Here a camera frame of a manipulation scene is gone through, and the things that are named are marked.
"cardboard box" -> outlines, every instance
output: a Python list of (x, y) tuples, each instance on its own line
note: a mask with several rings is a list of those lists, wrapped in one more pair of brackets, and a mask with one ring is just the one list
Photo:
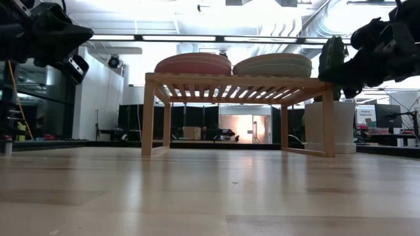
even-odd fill
[(184, 127), (184, 138), (189, 140), (201, 140), (200, 127)]

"green plant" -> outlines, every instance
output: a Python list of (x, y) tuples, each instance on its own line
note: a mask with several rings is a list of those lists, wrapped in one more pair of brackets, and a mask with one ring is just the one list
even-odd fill
[[(320, 66), (318, 68), (319, 74), (335, 66), (344, 64), (344, 59), (347, 55), (347, 50), (343, 39), (341, 37), (333, 36), (324, 44), (320, 55)], [(339, 101), (341, 97), (341, 87), (334, 85), (333, 87), (334, 100)], [(322, 102), (322, 96), (314, 98), (314, 102)]]

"white planter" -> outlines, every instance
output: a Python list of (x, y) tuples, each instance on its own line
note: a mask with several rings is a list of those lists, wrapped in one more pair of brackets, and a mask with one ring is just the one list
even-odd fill
[[(353, 143), (353, 119), (356, 104), (354, 102), (334, 101), (335, 152), (355, 153)], [(304, 107), (304, 124), (306, 133), (305, 149), (324, 150), (324, 130), (322, 102), (307, 104)]]

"potted plant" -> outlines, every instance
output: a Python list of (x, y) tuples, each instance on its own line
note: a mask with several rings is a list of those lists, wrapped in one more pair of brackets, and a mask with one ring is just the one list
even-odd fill
[[(332, 37), (322, 47), (319, 72), (322, 74), (329, 68), (344, 63), (347, 50), (341, 37)], [(353, 119), (356, 110), (354, 102), (340, 102), (341, 87), (334, 85), (334, 123), (335, 152), (355, 153), (356, 144), (353, 141)], [(306, 134), (305, 149), (322, 151), (324, 149), (324, 130), (322, 115), (322, 96), (314, 99), (314, 103), (304, 108), (304, 125)]]

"light wood floor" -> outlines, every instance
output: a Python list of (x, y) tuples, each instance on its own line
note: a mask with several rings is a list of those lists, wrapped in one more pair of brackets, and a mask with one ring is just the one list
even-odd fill
[(0, 235), (420, 235), (420, 162), (77, 148), (0, 158)]

